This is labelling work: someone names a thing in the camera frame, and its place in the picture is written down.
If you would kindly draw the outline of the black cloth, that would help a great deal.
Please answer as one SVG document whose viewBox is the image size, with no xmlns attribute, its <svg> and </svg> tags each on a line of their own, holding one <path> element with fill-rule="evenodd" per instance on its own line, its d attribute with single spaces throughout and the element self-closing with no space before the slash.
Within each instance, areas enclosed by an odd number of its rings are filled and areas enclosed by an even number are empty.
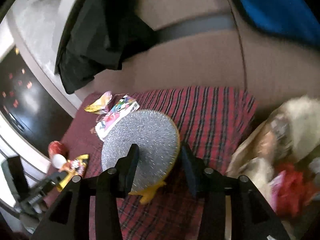
<svg viewBox="0 0 320 240">
<path fill-rule="evenodd" d="M 55 71 L 67 94 L 159 42 L 135 13 L 137 0 L 76 0 L 60 40 Z"/>
</svg>

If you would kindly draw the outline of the purple pink snack package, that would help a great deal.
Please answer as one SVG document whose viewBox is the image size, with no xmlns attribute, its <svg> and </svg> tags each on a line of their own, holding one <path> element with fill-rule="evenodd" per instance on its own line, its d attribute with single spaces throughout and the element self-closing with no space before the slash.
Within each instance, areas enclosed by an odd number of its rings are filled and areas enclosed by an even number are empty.
<svg viewBox="0 0 320 240">
<path fill-rule="evenodd" d="M 96 124 L 95 132 L 101 141 L 105 141 L 112 128 L 125 116 L 140 108 L 136 99 L 125 95 Z"/>
</svg>

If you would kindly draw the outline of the red plaid cloth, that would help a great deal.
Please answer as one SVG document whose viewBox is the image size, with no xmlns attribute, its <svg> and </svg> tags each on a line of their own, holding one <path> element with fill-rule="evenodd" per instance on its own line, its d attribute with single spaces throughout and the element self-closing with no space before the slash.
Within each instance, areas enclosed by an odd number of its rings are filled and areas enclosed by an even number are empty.
<svg viewBox="0 0 320 240">
<path fill-rule="evenodd" d="M 207 166 L 225 173 L 245 136 L 257 107 L 246 91 L 194 86 L 134 93 L 142 109 L 165 113 L 176 124 L 182 141 Z M 89 155 L 86 177 L 101 173 L 103 142 L 92 132 L 97 116 L 80 107 L 62 138 L 70 158 Z M 124 239 L 196 239 L 203 201 L 190 193 L 185 173 L 172 174 L 149 204 L 139 196 L 117 201 Z"/>
</svg>

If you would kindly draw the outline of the blue towel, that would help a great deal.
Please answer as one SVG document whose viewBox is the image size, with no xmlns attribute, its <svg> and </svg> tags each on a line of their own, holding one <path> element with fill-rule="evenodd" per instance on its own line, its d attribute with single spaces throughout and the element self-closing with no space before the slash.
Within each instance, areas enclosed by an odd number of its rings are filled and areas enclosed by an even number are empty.
<svg viewBox="0 0 320 240">
<path fill-rule="evenodd" d="M 233 0 L 244 19 L 260 31 L 319 48 L 319 14 L 304 0 Z"/>
</svg>

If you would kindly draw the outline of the red snack wrapper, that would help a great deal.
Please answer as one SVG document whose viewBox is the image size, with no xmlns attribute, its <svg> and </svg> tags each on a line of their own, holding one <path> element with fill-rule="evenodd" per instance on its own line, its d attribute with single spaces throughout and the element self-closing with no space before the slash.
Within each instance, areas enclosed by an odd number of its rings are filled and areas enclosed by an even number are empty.
<svg viewBox="0 0 320 240">
<path fill-rule="evenodd" d="M 88 161 L 88 154 L 80 155 L 74 160 L 67 160 L 67 162 L 59 169 L 60 173 L 65 173 L 66 175 L 56 186 L 57 191 L 61 192 L 74 176 L 80 176 L 81 178 L 84 178 Z"/>
</svg>

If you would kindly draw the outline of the yellow snack wrapper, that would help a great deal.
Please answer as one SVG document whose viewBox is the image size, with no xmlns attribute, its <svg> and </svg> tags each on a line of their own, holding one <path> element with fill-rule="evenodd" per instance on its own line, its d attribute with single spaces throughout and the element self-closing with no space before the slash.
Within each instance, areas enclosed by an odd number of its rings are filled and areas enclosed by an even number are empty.
<svg viewBox="0 0 320 240">
<path fill-rule="evenodd" d="M 92 104 L 86 106 L 84 110 L 89 113 L 102 115 L 108 113 L 108 104 L 112 101 L 113 95 L 111 91 L 106 91 L 99 99 Z"/>
</svg>

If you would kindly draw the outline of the red paper cup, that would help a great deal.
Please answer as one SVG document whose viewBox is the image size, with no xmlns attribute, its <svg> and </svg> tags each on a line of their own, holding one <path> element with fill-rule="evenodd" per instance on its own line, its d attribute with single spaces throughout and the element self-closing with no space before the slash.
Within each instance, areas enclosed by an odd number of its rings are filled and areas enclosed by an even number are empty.
<svg viewBox="0 0 320 240">
<path fill-rule="evenodd" d="M 68 150 L 60 141 L 52 141 L 48 145 L 48 154 L 52 165 L 60 169 L 67 162 Z"/>
</svg>

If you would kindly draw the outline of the trash bin with plastic bag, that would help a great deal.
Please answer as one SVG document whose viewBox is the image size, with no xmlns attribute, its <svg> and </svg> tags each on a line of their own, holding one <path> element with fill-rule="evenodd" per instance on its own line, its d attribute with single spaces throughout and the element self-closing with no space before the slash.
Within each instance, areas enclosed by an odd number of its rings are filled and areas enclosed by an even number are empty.
<svg viewBox="0 0 320 240">
<path fill-rule="evenodd" d="M 246 175 L 296 237 L 319 212 L 319 99 L 280 105 L 233 153 L 226 171 Z"/>
</svg>

